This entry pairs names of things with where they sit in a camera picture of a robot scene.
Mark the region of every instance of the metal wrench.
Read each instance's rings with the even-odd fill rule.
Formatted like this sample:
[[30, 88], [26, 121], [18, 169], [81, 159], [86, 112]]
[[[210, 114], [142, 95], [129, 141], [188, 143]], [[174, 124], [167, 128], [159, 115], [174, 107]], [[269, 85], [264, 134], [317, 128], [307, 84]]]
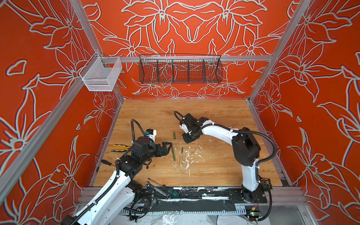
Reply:
[[148, 181], [148, 184], [146, 186], [149, 186], [149, 187], [152, 187], [153, 189], [155, 189], [157, 192], [159, 192], [160, 194], [162, 194], [163, 196], [166, 197], [166, 199], [169, 199], [171, 198], [171, 195], [170, 194], [167, 194], [165, 192], [163, 192], [161, 189], [159, 189], [158, 187], [152, 185], [149, 181]]

